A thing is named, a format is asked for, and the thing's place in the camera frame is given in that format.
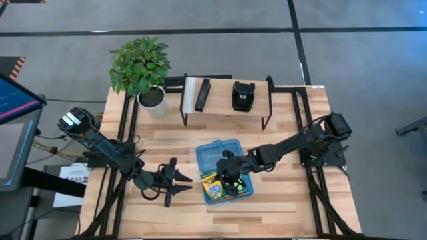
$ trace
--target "wooden table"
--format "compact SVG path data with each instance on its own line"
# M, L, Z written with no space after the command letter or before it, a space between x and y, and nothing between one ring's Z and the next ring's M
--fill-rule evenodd
M330 112L324 88L307 87L307 92L313 119ZM306 173L300 165L297 151L283 156L273 172L251 174L254 194L231 203L206 205L197 168L195 148L215 139L238 139L246 152L249 148L277 143L295 134L297 125L291 95L272 93L273 116L264 131L259 127L258 118L204 114L193 115L185 127L179 112L180 99L181 93L168 93L167 114L159 119L150 117L139 108L135 132L141 141L137 144L137 151L147 149L142 159L146 162L144 168L150 171L155 171L158 164L167 163L171 157L177 157L177 168L194 180L184 185L191 184L193 189L177 194L171 207L165 208L164 197L147 201L141 196L141 191L129 182L119 237L316 236ZM117 95L110 89L101 126L106 137L117 137L123 101L123 93ZM347 177L337 167L325 167L324 171L331 204L353 230L360 232ZM81 209L82 229L93 221L102 175L103 169L95 169L89 176ZM100 206L106 190L107 183L104 184ZM328 232L326 214L319 205L324 232ZM110 213L107 233L112 231L114 214L115 207Z

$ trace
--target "table leg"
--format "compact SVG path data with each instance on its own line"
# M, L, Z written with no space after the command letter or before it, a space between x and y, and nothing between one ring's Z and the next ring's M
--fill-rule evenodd
M68 179L62 179L29 167L24 169L21 186L32 186L75 197L84 197L86 190L86 185L84 184L76 183Z
M184 126L187 126L187 122L188 122L188 114L187 113L183 113L181 112L181 117L182 117L182 121L184 122Z
M268 116L267 121L266 121L265 124L264 124L264 118L263 117L261 118L261 128L262 128L262 130L266 129L268 121L270 120L270 117L272 117L272 116L271 115Z

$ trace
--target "blue plastic box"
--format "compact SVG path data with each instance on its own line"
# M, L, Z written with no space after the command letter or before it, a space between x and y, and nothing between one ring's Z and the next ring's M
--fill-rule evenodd
M199 170L202 173L216 170L216 162L221 158L224 158L222 156L222 151L224 150L231 151L232 153L234 153L234 155L243 155L242 147L240 147L240 142L237 139L230 139L225 141L215 140L213 141L213 143L201 145L195 149ZM228 201L234 201L236 199L251 196L252 193L254 193L254 188L252 187L250 176L242 175L242 180L245 182L246 187L248 188L248 193L246 195L234 197L233 199L228 199L217 203L225 203ZM203 191L203 193L207 204L217 204L209 201L209 197L207 196L207 193L205 191Z

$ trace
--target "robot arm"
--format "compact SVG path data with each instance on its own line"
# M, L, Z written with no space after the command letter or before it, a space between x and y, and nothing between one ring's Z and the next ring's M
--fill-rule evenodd
M173 180L193 181L176 169L176 158L172 158L169 164L161 164L156 172L143 170L145 163L139 157L144 150L134 153L135 145L133 143L120 143L107 139L99 132L94 123L94 118L88 111L75 107L59 120L58 127L70 138L84 146L90 144L93 149L100 152L107 158L110 166L119 169L128 181L133 180L135 185L141 189L142 196L147 200L157 199L160 193L165 193L165 207L169 207L173 195L192 188L191 186L173 185ZM147 197L144 194L147 189L155 191L157 195Z
M270 172L283 155L300 147L307 147L312 157L321 158L331 143L346 140L352 130L341 114L331 113L307 124L299 133L276 144L265 144L248 150L246 156L224 153L224 159L217 162L217 178L227 194L237 196L241 174Z

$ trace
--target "monitor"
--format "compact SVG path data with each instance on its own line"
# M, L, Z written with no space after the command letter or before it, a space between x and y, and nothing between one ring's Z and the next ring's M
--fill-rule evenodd
M44 106L44 99L0 74L0 125Z

